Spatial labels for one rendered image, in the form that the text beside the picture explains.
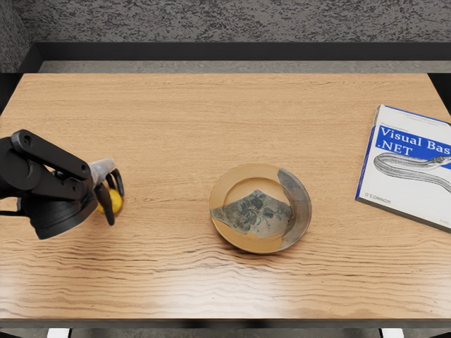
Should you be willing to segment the white and blue book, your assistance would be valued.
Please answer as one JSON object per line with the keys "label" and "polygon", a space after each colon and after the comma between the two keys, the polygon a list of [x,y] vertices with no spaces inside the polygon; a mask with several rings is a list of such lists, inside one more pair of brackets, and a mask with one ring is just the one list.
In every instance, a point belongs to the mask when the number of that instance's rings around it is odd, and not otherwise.
{"label": "white and blue book", "polygon": [[451,233],[451,124],[380,105],[355,199]]}

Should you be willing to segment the tan plate with printed pattern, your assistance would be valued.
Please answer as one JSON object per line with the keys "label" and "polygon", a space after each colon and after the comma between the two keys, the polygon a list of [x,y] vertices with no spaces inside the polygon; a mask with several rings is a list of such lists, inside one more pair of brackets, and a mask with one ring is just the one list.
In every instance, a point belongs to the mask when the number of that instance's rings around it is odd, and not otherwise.
{"label": "tan plate with printed pattern", "polygon": [[311,200],[292,173],[248,163],[223,174],[209,199],[212,222],[233,246],[272,254],[296,244],[311,221]]}

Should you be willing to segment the yellow fruit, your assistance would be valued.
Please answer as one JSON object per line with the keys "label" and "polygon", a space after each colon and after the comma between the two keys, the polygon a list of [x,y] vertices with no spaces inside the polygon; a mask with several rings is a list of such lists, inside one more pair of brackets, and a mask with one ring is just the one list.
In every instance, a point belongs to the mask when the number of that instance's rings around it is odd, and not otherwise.
{"label": "yellow fruit", "polygon": [[[116,191],[115,189],[107,189],[107,192],[109,193],[109,197],[111,200],[111,210],[112,213],[115,215],[117,213],[119,213],[123,207],[123,197],[119,194],[118,191]],[[100,194],[99,192],[95,193],[97,200],[98,200],[98,204],[97,204],[97,211],[99,213],[101,213],[102,215],[105,214],[105,210],[104,207],[102,206],[102,204],[100,203]]]}

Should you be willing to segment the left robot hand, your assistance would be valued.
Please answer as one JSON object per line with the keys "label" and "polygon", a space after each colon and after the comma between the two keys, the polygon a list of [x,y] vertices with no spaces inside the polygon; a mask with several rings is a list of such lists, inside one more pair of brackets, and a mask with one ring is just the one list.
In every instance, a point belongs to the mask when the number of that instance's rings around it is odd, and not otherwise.
{"label": "left robot hand", "polygon": [[124,185],[119,169],[112,158],[104,158],[98,161],[89,163],[91,176],[94,183],[94,194],[99,192],[100,203],[104,207],[106,220],[109,225],[114,225],[116,215],[111,210],[111,200],[107,189],[115,189],[123,197],[124,200]]}

